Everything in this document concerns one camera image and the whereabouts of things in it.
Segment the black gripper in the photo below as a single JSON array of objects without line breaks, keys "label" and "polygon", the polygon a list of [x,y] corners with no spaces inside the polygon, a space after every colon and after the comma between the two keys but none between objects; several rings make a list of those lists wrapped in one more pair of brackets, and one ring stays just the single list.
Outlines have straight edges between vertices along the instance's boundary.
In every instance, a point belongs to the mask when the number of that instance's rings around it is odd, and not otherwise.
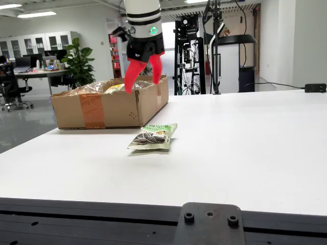
[{"label": "black gripper", "polygon": [[132,93],[133,84],[147,63],[152,66],[152,78],[155,85],[159,84],[162,62],[160,56],[165,53],[162,33],[148,38],[129,37],[127,42],[127,60],[130,64],[125,73],[125,91]]}]

